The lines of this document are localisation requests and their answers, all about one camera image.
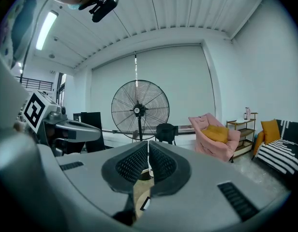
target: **floor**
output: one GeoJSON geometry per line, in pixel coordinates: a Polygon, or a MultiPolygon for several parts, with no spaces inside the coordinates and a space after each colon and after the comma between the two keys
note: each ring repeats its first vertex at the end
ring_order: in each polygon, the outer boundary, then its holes
{"type": "MultiPolygon", "coordinates": [[[[259,159],[254,158],[251,160],[251,158],[252,151],[235,158],[234,163],[229,162],[229,164],[244,176],[266,189],[272,199],[286,194],[289,191],[286,187],[286,183],[277,171],[262,163],[259,159]]],[[[138,180],[134,185],[134,204],[136,204],[140,195],[153,185],[153,179],[149,181],[138,180]]]]}

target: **sofa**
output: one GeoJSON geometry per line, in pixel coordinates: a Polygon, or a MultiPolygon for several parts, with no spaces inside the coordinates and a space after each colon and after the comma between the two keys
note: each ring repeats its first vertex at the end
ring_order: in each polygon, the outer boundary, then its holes
{"type": "Polygon", "coordinates": [[[265,135],[258,133],[253,158],[260,159],[286,177],[298,175],[298,123],[278,120],[280,139],[265,144],[265,135]]]}
{"type": "Polygon", "coordinates": [[[232,158],[239,143],[240,131],[229,130],[227,137],[228,142],[224,144],[209,139],[201,131],[206,129],[209,125],[224,127],[224,125],[221,124],[212,114],[207,113],[200,117],[189,117],[189,120],[192,123],[196,134],[196,152],[213,156],[222,161],[229,161],[232,158]]]}

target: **yellow cushion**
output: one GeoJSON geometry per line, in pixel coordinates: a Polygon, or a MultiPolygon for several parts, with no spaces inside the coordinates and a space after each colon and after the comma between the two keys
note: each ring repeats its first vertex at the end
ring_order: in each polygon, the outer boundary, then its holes
{"type": "Polygon", "coordinates": [[[209,125],[207,129],[201,130],[202,133],[213,141],[227,143],[228,128],[209,125]]]}
{"type": "Polygon", "coordinates": [[[273,119],[271,121],[261,121],[261,124],[264,132],[264,142],[266,145],[280,139],[277,120],[273,119]]]}

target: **fan stand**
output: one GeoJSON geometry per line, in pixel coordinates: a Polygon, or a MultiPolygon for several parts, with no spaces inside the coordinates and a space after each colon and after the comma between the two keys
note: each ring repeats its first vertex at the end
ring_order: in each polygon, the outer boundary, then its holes
{"type": "Polygon", "coordinates": [[[146,114],[147,108],[143,104],[139,104],[137,100],[137,104],[134,106],[133,111],[135,116],[138,119],[138,132],[139,132],[139,140],[143,141],[143,132],[141,130],[141,117],[146,114]]]}

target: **standing fan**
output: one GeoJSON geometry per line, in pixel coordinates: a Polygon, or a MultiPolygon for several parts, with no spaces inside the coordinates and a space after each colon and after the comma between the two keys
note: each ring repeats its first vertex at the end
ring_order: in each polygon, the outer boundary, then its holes
{"type": "Polygon", "coordinates": [[[111,103],[111,115],[117,128],[127,137],[146,140],[154,137],[156,127],[169,117],[168,99],[154,83],[135,80],[124,84],[111,103]]]}

